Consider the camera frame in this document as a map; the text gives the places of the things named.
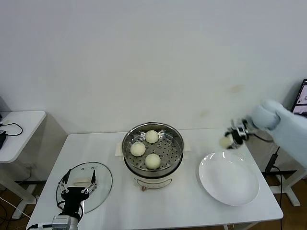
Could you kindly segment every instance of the power adapter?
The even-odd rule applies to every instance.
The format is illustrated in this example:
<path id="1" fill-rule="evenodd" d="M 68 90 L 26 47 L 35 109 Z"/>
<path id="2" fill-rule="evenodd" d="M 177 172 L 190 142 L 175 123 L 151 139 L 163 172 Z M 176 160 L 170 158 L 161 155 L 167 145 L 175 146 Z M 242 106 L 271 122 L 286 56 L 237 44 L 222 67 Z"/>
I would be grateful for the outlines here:
<path id="1" fill-rule="evenodd" d="M 0 149 L 3 146 L 5 139 L 6 139 L 6 131 L 0 130 Z"/>

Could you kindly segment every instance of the white table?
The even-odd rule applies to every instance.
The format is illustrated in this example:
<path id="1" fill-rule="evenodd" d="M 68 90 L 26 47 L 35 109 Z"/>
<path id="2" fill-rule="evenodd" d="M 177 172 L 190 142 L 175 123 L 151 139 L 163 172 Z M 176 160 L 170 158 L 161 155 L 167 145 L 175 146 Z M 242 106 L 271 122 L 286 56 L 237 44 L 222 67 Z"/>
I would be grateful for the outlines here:
<path id="1" fill-rule="evenodd" d="M 283 213 L 246 146 L 237 150 L 256 173 L 260 191 L 257 198 L 242 207 L 231 207 L 213 199 L 202 187 L 198 177 L 201 159 L 218 149 L 224 129 L 182 130 L 189 140 L 191 152 L 183 160 L 173 182 L 157 190 L 141 191 L 125 163 L 115 157 L 116 145 L 125 133 L 69 135 L 36 205 L 28 227 L 51 222 L 60 213 L 56 206 L 57 182 L 69 168 L 86 161 L 98 161 L 109 167 L 113 186 L 106 201 L 84 215 L 79 229 L 138 230 L 200 227 L 249 223 L 280 219 Z"/>
<path id="2" fill-rule="evenodd" d="M 1 112 L 1 115 L 3 116 L 3 119 L 0 122 L 3 124 L 17 123 L 24 130 L 19 136 L 7 136 L 2 148 L 0 149 L 0 163 L 11 163 L 15 161 L 22 152 L 31 136 L 46 117 L 46 113 L 44 111 Z M 20 128 L 16 125 L 1 126 L 0 130 L 5 130 L 8 134 L 17 134 L 20 132 Z M 35 197 L 32 195 L 32 192 L 35 189 L 34 184 L 29 185 L 27 190 L 25 190 L 8 177 L 2 169 L 0 169 L 0 173 L 0 184 L 22 198 L 22 201 L 18 205 L 20 210 L 24 210 L 27 204 L 36 203 Z M 16 210 L 12 218 L 19 219 L 20 216 L 21 212 Z"/>

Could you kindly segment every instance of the black cable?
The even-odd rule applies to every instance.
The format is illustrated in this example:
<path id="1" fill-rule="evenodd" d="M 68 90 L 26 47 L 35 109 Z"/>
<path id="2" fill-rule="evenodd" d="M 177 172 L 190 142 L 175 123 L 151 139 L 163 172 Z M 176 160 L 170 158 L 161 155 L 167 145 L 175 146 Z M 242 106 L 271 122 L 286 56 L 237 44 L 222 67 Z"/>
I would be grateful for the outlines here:
<path id="1" fill-rule="evenodd" d="M 43 224 L 42 227 L 52 228 L 52 224 Z M 31 225 L 30 227 L 27 228 L 27 230 L 30 230 L 30 229 L 38 229 L 38 224 Z"/>
<path id="2" fill-rule="evenodd" d="M 8 213 L 6 211 L 6 208 L 2 204 L 0 204 L 0 206 L 4 209 L 4 212 L 5 212 L 5 217 L 3 218 L 3 221 L 0 224 L 0 226 L 1 226 L 6 221 L 5 219 L 6 219 L 7 215 L 8 215 Z"/>
<path id="3" fill-rule="evenodd" d="M 38 224 L 33 224 L 27 228 L 27 230 L 30 230 L 30 229 L 38 229 Z"/>
<path id="4" fill-rule="evenodd" d="M 82 217 L 83 217 L 83 207 L 82 207 L 82 205 L 80 204 L 80 208 L 81 208 L 81 216 L 80 216 L 80 220 L 82 219 Z"/>
<path id="5" fill-rule="evenodd" d="M 279 172 L 280 169 L 278 167 L 276 167 L 275 165 L 273 166 L 273 168 L 277 169 Z M 282 174 L 280 174 L 280 200 L 279 200 L 279 206 L 280 209 L 282 210 L 282 197 L 283 197 L 283 176 Z M 283 219 L 280 219 L 280 229 L 283 230 Z"/>
<path id="6" fill-rule="evenodd" d="M 268 142 L 268 143 L 273 143 L 273 142 L 274 142 L 274 140 L 266 140 L 266 139 L 263 139 L 263 138 L 259 137 L 259 136 L 256 135 L 256 134 L 253 134 L 253 136 L 257 137 L 257 138 L 260 139 L 260 140 L 263 140 L 264 142 Z"/>
<path id="7" fill-rule="evenodd" d="M 19 220 L 21 220 L 21 219 L 23 219 L 23 218 L 25 218 L 25 217 L 27 217 L 27 216 L 23 216 L 23 217 L 21 217 L 21 218 L 19 218 L 19 219 L 4 219 L 4 218 L 2 218 L 2 217 L 0 217 L 0 219 L 2 219 L 2 220 L 4 220 L 4 221 L 8 221 L 8 222 L 14 222 L 14 221 L 19 221 Z"/>
<path id="8" fill-rule="evenodd" d="M 21 129 L 21 132 L 18 133 L 18 134 L 5 134 L 6 136 L 15 137 L 15 136 L 19 136 L 20 134 L 23 133 L 24 129 L 19 124 L 17 124 L 17 123 L 9 123 L 9 124 L 2 124 L 2 123 L 0 123 L 0 126 L 10 126 L 10 125 L 17 125 Z"/>
<path id="9" fill-rule="evenodd" d="M 21 217 L 21 218 L 19 218 L 19 219 L 12 219 L 12 217 L 9 219 L 9 220 L 5 220 L 5 221 L 8 221 L 8 224 L 6 225 L 6 228 L 5 228 L 5 230 L 7 230 L 8 229 L 8 226 L 9 226 L 9 224 L 11 223 L 11 222 L 14 222 L 14 221 L 19 221 L 19 220 L 21 220 L 21 219 L 23 219 L 23 218 L 25 218 L 25 217 L 27 217 L 27 216 L 23 216 L 23 217 Z"/>
<path id="10" fill-rule="evenodd" d="M 62 211 L 63 211 L 63 208 L 60 206 L 60 204 L 63 204 L 63 203 L 65 203 L 65 200 L 62 200 L 62 201 L 60 201 L 60 202 L 57 203 L 57 207 L 58 207 L 59 209 L 61 209 Z"/>

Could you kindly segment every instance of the table leg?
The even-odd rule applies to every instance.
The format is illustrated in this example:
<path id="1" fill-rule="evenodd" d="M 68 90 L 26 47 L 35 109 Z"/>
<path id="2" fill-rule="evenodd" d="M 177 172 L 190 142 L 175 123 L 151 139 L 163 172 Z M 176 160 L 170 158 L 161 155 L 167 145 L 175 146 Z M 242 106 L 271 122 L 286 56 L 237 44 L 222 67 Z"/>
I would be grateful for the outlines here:
<path id="1" fill-rule="evenodd" d="M 31 193 L 26 191 L 24 188 L 18 185 L 15 181 L 9 178 L 5 172 L 1 172 L 0 184 L 2 184 L 4 187 L 11 190 L 13 193 L 21 197 L 21 199 L 23 200 L 26 200 L 29 202 L 35 201 L 35 198 Z"/>
<path id="2" fill-rule="evenodd" d="M 292 174 L 288 179 L 285 179 L 282 176 L 283 179 L 283 193 L 286 193 L 289 200 L 291 201 L 291 204 L 295 207 L 301 206 L 301 203 L 297 199 L 296 195 L 294 194 L 291 186 L 295 185 L 300 179 L 302 179 L 304 176 L 307 175 L 306 169 L 300 169 L 297 170 L 294 174 Z M 276 178 L 280 182 L 280 175 L 277 175 Z M 270 187 L 272 193 L 279 194 L 280 193 L 280 185 L 279 186 L 272 186 Z"/>
<path id="3" fill-rule="evenodd" d="M 17 206 L 21 211 L 24 211 L 25 207 L 29 204 L 36 204 L 36 199 L 32 195 L 32 192 L 34 191 L 36 185 L 31 184 L 28 186 L 27 190 L 22 188 L 20 185 L 18 185 L 14 180 L 9 178 L 5 172 L 1 172 L 0 170 L 0 184 L 6 187 L 7 189 L 11 190 L 13 193 L 18 195 L 22 200 Z M 12 218 L 13 219 L 19 219 L 21 216 L 21 212 L 18 210 L 15 210 Z"/>
<path id="4" fill-rule="evenodd" d="M 252 222 L 252 223 L 246 223 L 246 224 L 236 224 L 234 227 L 234 230 L 247 230 L 251 227 L 255 226 L 259 222 Z"/>

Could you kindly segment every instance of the steamed bun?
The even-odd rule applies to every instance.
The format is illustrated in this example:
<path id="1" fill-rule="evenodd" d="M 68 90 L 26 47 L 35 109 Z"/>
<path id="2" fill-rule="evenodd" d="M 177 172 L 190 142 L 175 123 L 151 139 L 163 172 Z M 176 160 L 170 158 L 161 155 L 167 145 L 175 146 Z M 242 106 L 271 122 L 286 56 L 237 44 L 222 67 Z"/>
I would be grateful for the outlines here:
<path id="1" fill-rule="evenodd" d="M 133 156 L 139 157 L 143 155 L 146 151 L 146 147 L 141 142 L 135 142 L 131 145 L 130 152 Z"/>
<path id="2" fill-rule="evenodd" d="M 149 154 L 145 158 L 145 165 L 147 169 L 157 169 L 160 167 L 161 159 L 157 154 Z"/>
<path id="3" fill-rule="evenodd" d="M 159 139 L 159 134 L 154 130 L 150 130 L 145 134 L 145 139 L 148 143 L 156 143 Z"/>

